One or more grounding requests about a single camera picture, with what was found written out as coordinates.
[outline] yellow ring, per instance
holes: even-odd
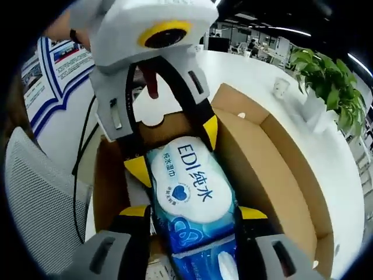
[[[169,22],[161,22],[153,27],[145,30],[140,37],[138,38],[138,45],[141,47],[146,47],[146,41],[151,38],[151,36],[160,33],[162,31],[170,30],[170,29],[181,29],[184,30],[187,34],[191,30],[192,24],[190,22],[183,22],[180,20],[171,20]]]

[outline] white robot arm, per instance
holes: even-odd
[[[205,75],[187,49],[198,44],[217,17],[210,0],[79,0],[71,7],[72,27],[89,30],[96,63],[90,80],[98,100],[98,122],[109,140],[136,134],[129,93],[136,64],[146,61],[171,89],[176,84],[173,92],[183,92],[176,98],[187,115],[207,99]],[[111,115],[114,100],[120,127]]]

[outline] poster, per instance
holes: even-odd
[[[24,101],[36,137],[57,110],[66,110],[71,93],[88,79],[94,62],[72,41],[42,37],[21,68]]]

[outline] camera lens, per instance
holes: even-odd
[[[148,48],[164,48],[180,42],[187,32],[182,29],[168,29],[152,35],[146,40],[145,46]]]

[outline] paper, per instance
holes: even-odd
[[[88,79],[91,53],[72,41],[41,37],[21,68],[24,101],[37,137],[57,110],[66,110],[68,98]]]
[[[161,256],[147,266],[145,280],[177,280],[170,260]]]

